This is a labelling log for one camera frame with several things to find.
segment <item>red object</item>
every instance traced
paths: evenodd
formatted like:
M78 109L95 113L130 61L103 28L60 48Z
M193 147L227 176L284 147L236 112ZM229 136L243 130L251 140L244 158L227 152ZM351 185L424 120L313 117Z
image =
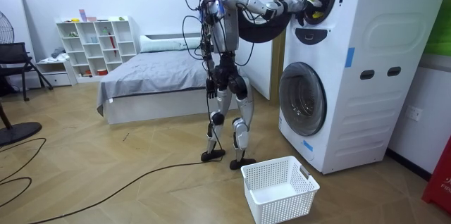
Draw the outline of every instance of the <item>red object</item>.
M115 49L116 47L114 46L114 40L113 40L113 37L110 37L110 41L111 41L111 45L113 46L113 49Z
M422 199L431 201L451 213L451 138L443 150Z
M107 74L108 74L108 71L107 71L106 69L101 69L101 70L97 70L97 73L98 73L99 75L107 75Z

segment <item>washing machine door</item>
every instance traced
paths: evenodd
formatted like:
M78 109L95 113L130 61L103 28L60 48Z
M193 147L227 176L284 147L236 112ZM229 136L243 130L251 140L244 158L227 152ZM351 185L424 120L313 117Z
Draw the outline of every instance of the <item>washing machine door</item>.
M301 136L316 134L326 119L326 95L319 76L306 63L290 64L280 79L280 108L290 128Z

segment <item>basket handle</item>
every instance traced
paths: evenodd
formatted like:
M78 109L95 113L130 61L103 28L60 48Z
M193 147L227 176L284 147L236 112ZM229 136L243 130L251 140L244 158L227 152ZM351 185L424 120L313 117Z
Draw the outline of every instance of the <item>basket handle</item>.
M309 171L307 171L306 168L304 168L303 165L301 165L301 168L299 169L299 171L301 171L301 173L304 175L304 177L305 177L306 179L309 179L310 173L309 173Z

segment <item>power outlet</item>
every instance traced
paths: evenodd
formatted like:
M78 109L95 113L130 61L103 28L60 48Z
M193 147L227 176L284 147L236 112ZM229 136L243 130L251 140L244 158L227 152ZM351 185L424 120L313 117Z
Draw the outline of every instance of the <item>power outlet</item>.
M423 112L422 109L408 105L405 115L406 117L418 122L420 121L421 112Z

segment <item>plastic basket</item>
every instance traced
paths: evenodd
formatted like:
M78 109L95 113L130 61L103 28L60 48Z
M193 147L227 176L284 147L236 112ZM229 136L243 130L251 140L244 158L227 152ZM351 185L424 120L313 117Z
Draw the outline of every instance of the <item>plastic basket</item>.
M241 167L255 223L279 223L310 212L318 183L293 156Z

